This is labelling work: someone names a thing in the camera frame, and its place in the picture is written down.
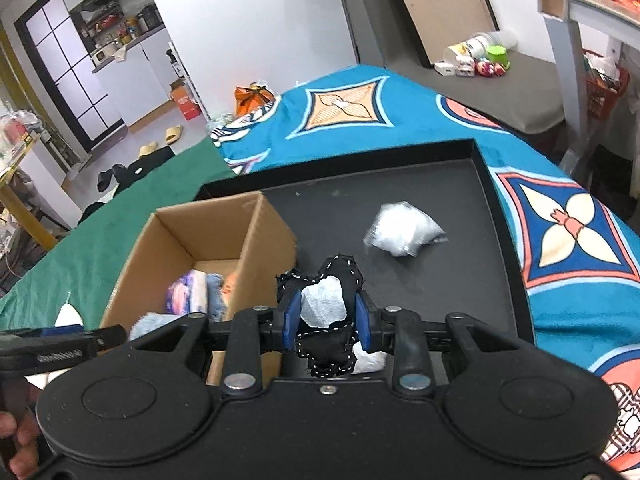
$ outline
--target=door pane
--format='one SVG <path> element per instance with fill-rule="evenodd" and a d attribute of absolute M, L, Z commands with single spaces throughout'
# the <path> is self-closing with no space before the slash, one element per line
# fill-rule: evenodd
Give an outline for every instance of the door pane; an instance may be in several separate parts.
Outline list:
<path fill-rule="evenodd" d="M 53 81 L 59 79 L 63 73 L 69 70 L 69 63 L 66 62 L 66 57 L 62 54 L 53 34 L 49 34 L 42 40 L 37 49 Z"/>
<path fill-rule="evenodd" d="M 82 117 L 79 117 L 78 122 L 84 128 L 86 134 L 91 140 L 94 140 L 95 137 L 99 136 L 107 129 L 107 126 L 100 118 L 100 115 L 98 115 L 98 112 L 95 111 L 95 108 L 90 108 L 87 113 L 83 114 Z"/>
<path fill-rule="evenodd" d="M 52 28 L 56 28 L 69 17 L 63 0 L 50 0 L 43 9 Z"/>
<path fill-rule="evenodd" d="M 108 97 L 105 97 L 95 105 L 95 107 L 98 108 L 98 113 L 104 119 L 104 122 L 107 123 L 107 126 L 111 126 L 121 119 L 119 111 L 111 104 Z"/>
<path fill-rule="evenodd" d="M 81 116 L 91 106 L 89 98 L 82 90 L 78 79 L 72 71 L 67 72 L 56 83 L 58 90 L 76 117 Z"/>
<path fill-rule="evenodd" d="M 51 32 L 51 27 L 49 27 L 49 22 L 42 9 L 36 12 L 27 22 L 27 29 L 34 44 L 40 43 Z"/>
<path fill-rule="evenodd" d="M 56 38 L 58 38 L 58 43 L 60 44 L 60 47 L 62 47 L 62 52 L 65 53 L 66 59 L 71 63 L 71 66 L 75 65 L 84 56 L 89 54 L 86 51 L 84 44 L 82 44 L 80 35 L 78 34 L 74 23 L 71 21 L 71 18 L 67 18 L 66 22 L 54 30 L 53 33 L 56 35 Z"/>
<path fill-rule="evenodd" d="M 107 92 L 105 92 L 104 88 L 100 85 L 98 76 L 91 72 L 94 68 L 94 62 L 87 56 L 74 67 L 74 72 L 76 76 L 78 76 L 78 81 L 89 96 L 89 99 L 91 99 L 91 102 L 97 103 L 107 95 Z"/>

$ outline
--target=black tray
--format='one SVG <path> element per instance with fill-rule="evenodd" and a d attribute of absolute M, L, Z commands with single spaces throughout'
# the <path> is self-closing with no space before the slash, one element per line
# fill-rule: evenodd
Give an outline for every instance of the black tray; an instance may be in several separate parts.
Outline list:
<path fill-rule="evenodd" d="M 527 293 L 498 195 L 473 139 L 355 153 L 205 184 L 196 200 L 262 190 L 298 239 L 298 267 L 353 254 L 377 306 L 423 320 L 465 312 L 533 342 Z M 362 241 L 380 206 L 406 200 L 449 241 L 394 258 Z"/>

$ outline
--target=yellow table leg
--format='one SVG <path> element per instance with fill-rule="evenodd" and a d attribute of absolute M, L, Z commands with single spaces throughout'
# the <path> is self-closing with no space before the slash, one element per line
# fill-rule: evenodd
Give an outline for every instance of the yellow table leg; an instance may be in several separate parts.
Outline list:
<path fill-rule="evenodd" d="M 9 186 L 0 187 L 0 202 L 44 250 L 50 251 L 56 246 L 58 241 L 38 222 Z"/>

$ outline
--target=red box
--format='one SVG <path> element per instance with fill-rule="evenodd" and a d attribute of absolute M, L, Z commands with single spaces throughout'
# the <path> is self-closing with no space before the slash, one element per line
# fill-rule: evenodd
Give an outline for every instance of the red box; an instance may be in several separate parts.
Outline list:
<path fill-rule="evenodd" d="M 188 121 L 202 113 L 200 107 L 191 99 L 187 87 L 181 79 L 171 84 L 171 99 L 178 105 L 184 118 Z"/>

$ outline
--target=black cloth with white stitching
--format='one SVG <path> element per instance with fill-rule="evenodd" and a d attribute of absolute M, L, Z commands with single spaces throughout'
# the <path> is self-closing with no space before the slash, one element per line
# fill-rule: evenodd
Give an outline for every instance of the black cloth with white stitching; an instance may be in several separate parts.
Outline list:
<path fill-rule="evenodd" d="M 358 340 L 354 330 L 355 295 L 362 288 L 362 274 L 353 256 L 336 254 L 324 261 L 315 276 L 291 269 L 277 277 L 277 298 L 280 302 L 284 297 L 291 297 L 288 294 L 291 289 L 302 290 L 327 276 L 340 280 L 347 317 L 335 321 L 329 328 L 312 328 L 300 319 L 296 333 L 296 353 L 308 359 L 313 377 L 322 378 L 353 372 L 356 362 L 353 345 Z"/>

